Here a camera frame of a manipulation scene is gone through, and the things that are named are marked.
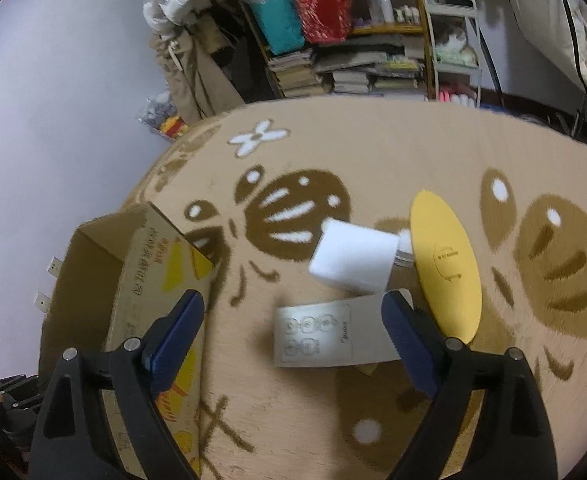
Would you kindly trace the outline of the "brown cardboard box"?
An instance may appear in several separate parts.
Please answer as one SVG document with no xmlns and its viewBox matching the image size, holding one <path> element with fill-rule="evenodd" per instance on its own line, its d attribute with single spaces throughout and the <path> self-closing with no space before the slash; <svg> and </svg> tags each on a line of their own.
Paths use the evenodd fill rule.
<svg viewBox="0 0 587 480">
<path fill-rule="evenodd" d="M 170 313 L 187 289 L 208 309 L 213 263 L 150 204 L 86 222 L 71 237 L 40 345 L 39 386 L 48 386 L 62 352 L 114 350 L 141 338 Z M 196 478 L 200 474 L 199 418 L 205 323 L 170 386 L 156 400 L 164 425 Z M 130 474 L 147 478 L 126 434 L 115 393 L 101 394 L 117 456 Z"/>
</svg>

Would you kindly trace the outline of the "white small remote control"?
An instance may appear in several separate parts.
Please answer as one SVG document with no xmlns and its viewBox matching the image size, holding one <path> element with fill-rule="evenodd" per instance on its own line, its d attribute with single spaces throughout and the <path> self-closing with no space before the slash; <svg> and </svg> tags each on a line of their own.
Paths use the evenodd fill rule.
<svg viewBox="0 0 587 480">
<path fill-rule="evenodd" d="M 382 294 L 281 307 L 274 314 L 274 364 L 318 368 L 397 361 L 382 322 Z"/>
</svg>

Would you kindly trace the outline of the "large white power adapter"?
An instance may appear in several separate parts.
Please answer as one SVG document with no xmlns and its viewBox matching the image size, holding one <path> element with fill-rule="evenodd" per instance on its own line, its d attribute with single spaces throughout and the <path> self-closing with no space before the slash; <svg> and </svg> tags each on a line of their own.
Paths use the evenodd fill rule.
<svg viewBox="0 0 587 480">
<path fill-rule="evenodd" d="M 318 281 L 351 292 L 384 292 L 396 266 L 414 266 L 411 229 L 391 233 L 327 219 L 309 262 Z"/>
</svg>

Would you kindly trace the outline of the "yellow oval flat lid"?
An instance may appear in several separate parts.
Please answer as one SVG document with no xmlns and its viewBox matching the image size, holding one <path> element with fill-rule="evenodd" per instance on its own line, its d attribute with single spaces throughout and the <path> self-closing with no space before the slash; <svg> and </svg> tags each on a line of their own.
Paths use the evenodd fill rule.
<svg viewBox="0 0 587 480">
<path fill-rule="evenodd" d="M 482 290 L 469 237 L 453 209 L 423 190 L 412 203 L 409 226 L 415 266 L 441 332 L 469 344 L 479 330 Z"/>
</svg>

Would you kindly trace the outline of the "beige brown patterned round rug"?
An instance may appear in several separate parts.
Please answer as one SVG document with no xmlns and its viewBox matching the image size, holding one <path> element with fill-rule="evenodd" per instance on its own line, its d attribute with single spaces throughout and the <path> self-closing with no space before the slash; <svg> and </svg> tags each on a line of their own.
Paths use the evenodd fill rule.
<svg viewBox="0 0 587 480">
<path fill-rule="evenodd" d="M 406 234 L 415 196 L 464 226 L 482 283 L 473 348 L 525 352 L 561 474 L 587 453 L 587 146 L 486 110 L 325 96 L 248 105 L 176 141 L 129 196 L 216 264 L 206 479 L 382 479 L 429 401 L 398 362 L 279 368 L 278 308 L 338 299 L 307 270 L 323 221 Z"/>
</svg>

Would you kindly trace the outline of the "plastic bag of toys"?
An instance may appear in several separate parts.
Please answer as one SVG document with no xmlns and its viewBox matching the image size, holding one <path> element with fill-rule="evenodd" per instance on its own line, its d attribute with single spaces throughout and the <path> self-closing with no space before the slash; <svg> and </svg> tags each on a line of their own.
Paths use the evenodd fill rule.
<svg viewBox="0 0 587 480">
<path fill-rule="evenodd" d="M 151 132 L 172 141 L 179 139 L 188 130 L 169 90 L 149 96 L 137 120 Z"/>
</svg>

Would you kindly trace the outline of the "beige hanging coat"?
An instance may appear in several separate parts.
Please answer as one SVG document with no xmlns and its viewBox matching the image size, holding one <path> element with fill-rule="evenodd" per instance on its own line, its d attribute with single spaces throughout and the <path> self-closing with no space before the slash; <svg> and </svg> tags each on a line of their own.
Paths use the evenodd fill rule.
<svg viewBox="0 0 587 480">
<path fill-rule="evenodd" d="M 191 127 L 245 104 L 223 70 L 186 30 L 172 37 L 152 35 L 149 46 L 186 125 Z"/>
</svg>

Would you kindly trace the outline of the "stack of books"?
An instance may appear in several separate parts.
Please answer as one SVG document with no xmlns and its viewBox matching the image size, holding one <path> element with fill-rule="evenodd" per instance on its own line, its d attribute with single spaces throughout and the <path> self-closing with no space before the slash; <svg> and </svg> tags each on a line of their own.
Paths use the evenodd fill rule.
<svg viewBox="0 0 587 480">
<path fill-rule="evenodd" d="M 266 70 L 277 96 L 283 99 L 322 96 L 328 86 L 313 68 L 314 52 L 311 48 L 272 56 Z"/>
</svg>

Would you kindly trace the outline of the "white metal cart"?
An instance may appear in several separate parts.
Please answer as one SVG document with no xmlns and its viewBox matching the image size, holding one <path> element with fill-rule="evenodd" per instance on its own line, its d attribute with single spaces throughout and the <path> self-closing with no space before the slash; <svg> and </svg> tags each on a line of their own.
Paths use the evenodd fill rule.
<svg viewBox="0 0 587 480">
<path fill-rule="evenodd" d="M 435 99 L 478 108 L 482 58 L 476 0 L 423 0 Z"/>
</svg>

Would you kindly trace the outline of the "wooden bookshelf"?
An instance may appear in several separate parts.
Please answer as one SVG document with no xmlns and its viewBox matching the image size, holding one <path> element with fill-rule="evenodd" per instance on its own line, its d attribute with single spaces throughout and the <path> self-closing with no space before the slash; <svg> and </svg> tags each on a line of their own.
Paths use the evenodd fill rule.
<svg viewBox="0 0 587 480">
<path fill-rule="evenodd" d="M 383 22 L 381 24 L 364 24 L 365 22 L 358 21 L 356 18 L 351 18 L 351 28 L 349 30 L 349 35 L 344 36 L 342 39 L 352 39 L 352 38 L 359 38 L 359 37 L 371 37 L 371 36 L 381 36 L 381 35 L 395 35 L 395 36 L 403 36 L 403 37 L 421 37 L 423 38 L 423 53 L 418 55 L 420 60 L 425 62 L 425 80 L 427 84 L 426 96 L 428 99 L 435 97 L 435 81 L 433 80 L 433 75 L 435 75 L 435 71 L 433 70 L 433 63 L 431 61 L 431 40 L 429 38 L 429 28 L 427 23 L 427 13 L 425 9 L 425 3 L 423 0 L 413 0 L 415 3 L 416 9 L 419 13 L 419 18 L 414 20 L 412 18 L 412 22 L 393 22 L 393 23 L 386 23 Z M 254 18 L 254 14 L 250 10 L 250 6 L 248 3 L 239 3 L 240 9 L 242 9 L 243 14 L 245 15 L 246 21 L 249 25 L 249 28 L 254 35 L 254 40 L 258 44 L 260 52 L 264 58 L 264 62 L 271 61 L 270 54 L 273 53 L 271 47 L 269 47 L 268 43 L 266 42 L 266 36 L 264 36 L 257 20 Z M 282 88 L 280 88 L 280 84 L 277 84 L 275 76 L 271 77 L 270 82 L 272 84 L 276 84 L 276 90 L 274 90 L 277 96 L 284 98 L 284 93 Z"/>
</svg>

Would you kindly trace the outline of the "white bottles on shelf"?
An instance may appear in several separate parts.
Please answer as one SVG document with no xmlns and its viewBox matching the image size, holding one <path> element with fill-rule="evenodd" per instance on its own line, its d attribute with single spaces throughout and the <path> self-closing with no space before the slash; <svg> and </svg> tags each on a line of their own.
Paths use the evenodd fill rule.
<svg viewBox="0 0 587 480">
<path fill-rule="evenodd" d="M 394 24 L 394 10 L 391 0 L 366 0 L 369 16 L 374 25 Z"/>
</svg>

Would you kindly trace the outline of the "red patterned bag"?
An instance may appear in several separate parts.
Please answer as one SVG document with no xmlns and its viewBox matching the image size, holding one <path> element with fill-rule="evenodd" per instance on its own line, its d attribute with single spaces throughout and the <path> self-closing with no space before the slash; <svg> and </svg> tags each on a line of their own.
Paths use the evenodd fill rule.
<svg viewBox="0 0 587 480">
<path fill-rule="evenodd" d="M 295 0 L 303 36 L 310 44 L 346 40 L 352 30 L 353 0 Z"/>
</svg>

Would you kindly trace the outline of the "teal storage box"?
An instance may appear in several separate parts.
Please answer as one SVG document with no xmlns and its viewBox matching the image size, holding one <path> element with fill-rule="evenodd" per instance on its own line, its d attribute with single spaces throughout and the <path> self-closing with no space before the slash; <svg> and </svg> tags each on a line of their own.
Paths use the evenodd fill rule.
<svg viewBox="0 0 587 480">
<path fill-rule="evenodd" d="M 302 24 L 295 0 L 243 0 L 254 14 L 274 55 L 304 47 Z"/>
</svg>

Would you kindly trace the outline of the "lower white wall socket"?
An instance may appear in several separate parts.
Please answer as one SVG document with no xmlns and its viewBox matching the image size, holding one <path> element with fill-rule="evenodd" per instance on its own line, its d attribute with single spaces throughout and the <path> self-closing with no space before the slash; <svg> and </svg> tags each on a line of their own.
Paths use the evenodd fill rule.
<svg viewBox="0 0 587 480">
<path fill-rule="evenodd" d="M 43 313 L 47 313 L 50 310 L 52 300 L 49 296 L 45 295 L 44 292 L 37 292 L 36 298 L 34 298 L 34 305 Z"/>
</svg>

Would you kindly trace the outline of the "white wall socket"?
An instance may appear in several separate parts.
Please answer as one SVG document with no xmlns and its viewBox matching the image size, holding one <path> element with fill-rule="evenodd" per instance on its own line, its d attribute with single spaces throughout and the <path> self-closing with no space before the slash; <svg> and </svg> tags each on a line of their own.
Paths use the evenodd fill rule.
<svg viewBox="0 0 587 480">
<path fill-rule="evenodd" d="M 50 310 L 52 300 L 49 296 L 45 295 L 44 292 L 37 292 L 36 298 L 34 298 L 34 305 L 43 313 L 47 313 Z"/>
<path fill-rule="evenodd" d="M 59 277 L 60 270 L 62 270 L 62 260 L 57 257 L 53 257 L 50 264 L 48 265 L 47 272 L 54 276 L 54 278 Z"/>
</svg>

